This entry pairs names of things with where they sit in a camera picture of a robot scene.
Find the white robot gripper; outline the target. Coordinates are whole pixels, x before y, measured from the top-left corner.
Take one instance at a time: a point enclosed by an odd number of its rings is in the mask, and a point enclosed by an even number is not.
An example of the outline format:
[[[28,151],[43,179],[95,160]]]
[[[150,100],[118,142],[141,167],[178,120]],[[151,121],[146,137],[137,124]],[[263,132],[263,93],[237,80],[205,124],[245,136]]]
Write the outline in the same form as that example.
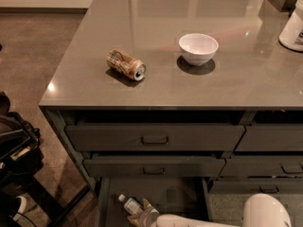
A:
[[[150,202],[146,199],[142,200],[143,213],[140,216],[127,216],[128,221],[134,227],[157,227],[157,218],[160,213],[152,207]]]

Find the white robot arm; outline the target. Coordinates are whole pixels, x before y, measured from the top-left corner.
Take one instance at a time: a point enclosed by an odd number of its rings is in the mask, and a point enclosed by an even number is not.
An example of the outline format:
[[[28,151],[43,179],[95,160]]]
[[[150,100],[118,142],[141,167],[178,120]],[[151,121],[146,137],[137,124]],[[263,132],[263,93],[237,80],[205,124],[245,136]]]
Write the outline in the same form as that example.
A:
[[[240,225],[160,214],[148,200],[143,200],[140,214],[127,216],[134,227],[293,227],[284,205],[276,198],[258,193],[249,197],[241,211]]]

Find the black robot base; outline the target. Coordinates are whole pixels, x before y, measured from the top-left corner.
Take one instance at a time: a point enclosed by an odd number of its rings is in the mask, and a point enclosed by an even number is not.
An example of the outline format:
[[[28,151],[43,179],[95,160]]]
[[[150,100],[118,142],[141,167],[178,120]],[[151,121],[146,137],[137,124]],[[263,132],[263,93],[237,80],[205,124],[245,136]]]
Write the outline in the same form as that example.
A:
[[[6,177],[32,176],[42,163],[40,130],[16,112],[10,111],[9,97],[0,93],[0,163],[1,180]],[[27,199],[0,192],[0,227],[21,227]]]

